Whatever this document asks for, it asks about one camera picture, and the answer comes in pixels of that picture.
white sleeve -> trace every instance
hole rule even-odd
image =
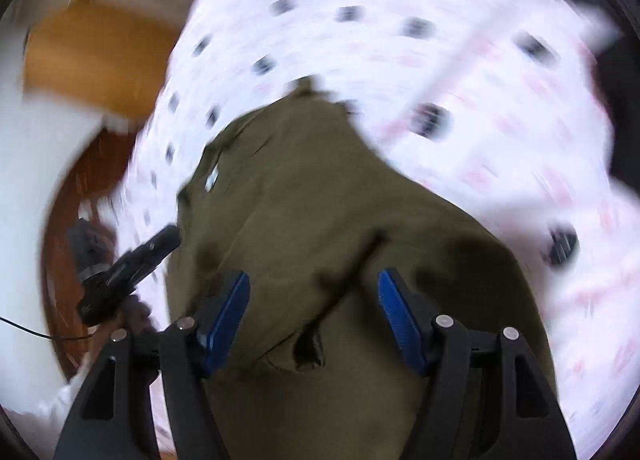
[[[71,381],[59,390],[53,400],[41,403],[33,413],[16,413],[5,409],[15,429],[41,460],[53,458],[66,416],[89,369],[90,359],[86,354]]]

dark wood surface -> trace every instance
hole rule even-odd
[[[84,199],[108,194],[126,170],[135,135],[101,131],[82,154],[60,188],[51,209],[42,247],[42,300],[53,335],[87,335],[76,315],[82,287],[76,279],[66,231],[78,220]],[[67,378],[76,372],[89,341],[54,342],[58,360]]]

blue gripper pad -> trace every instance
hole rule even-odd
[[[216,300],[223,303],[219,315],[208,328],[200,327],[200,330],[206,333],[197,334],[200,346],[205,349],[202,368],[208,376],[220,369],[229,355],[240,320],[249,304],[249,276],[240,272],[233,279],[230,288],[225,290],[226,293],[222,294],[223,299]]]
[[[425,375],[427,361],[422,354],[424,344],[422,333],[398,290],[398,286],[387,270],[378,276],[378,298],[402,352],[404,362],[419,375]]]

white surface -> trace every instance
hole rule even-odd
[[[62,180],[101,126],[101,114],[42,95],[22,96],[26,31],[0,21],[0,315],[48,333],[40,257]],[[51,343],[0,322],[0,404],[34,411],[65,379]]]
[[[354,125],[390,166],[514,251],[550,337],[578,455],[588,459],[640,380],[640,208],[609,181],[611,126],[590,73],[590,50],[610,39],[607,22],[563,0],[289,0],[280,15],[277,1],[194,3],[114,196],[120,252],[175,221],[176,193],[229,122],[282,97],[292,79],[318,75],[333,100],[353,101]],[[360,20],[336,21],[349,6],[362,8]],[[409,18],[431,21],[433,35],[402,36]],[[514,43],[523,33],[549,46],[554,62],[525,55]],[[258,74],[265,56],[273,67]],[[412,132],[421,103],[449,111],[435,140]],[[580,250],[551,269],[549,229],[564,224]],[[161,266],[138,289],[160,326],[163,275]],[[166,426],[161,393],[153,401]]]

bed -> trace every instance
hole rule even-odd
[[[640,202],[621,164],[634,148],[620,146],[618,103],[603,98],[611,75],[593,77],[606,69],[596,56],[633,34],[630,18],[620,0],[195,0],[155,113],[100,218],[119,253],[175,222],[177,192],[204,146],[315,75],[380,158],[513,251],[587,460],[640,383]],[[610,176],[612,154],[624,182]],[[550,266],[556,230],[575,231],[579,249]],[[158,328],[170,322],[165,270],[138,286]],[[170,450],[158,382],[152,398]]]

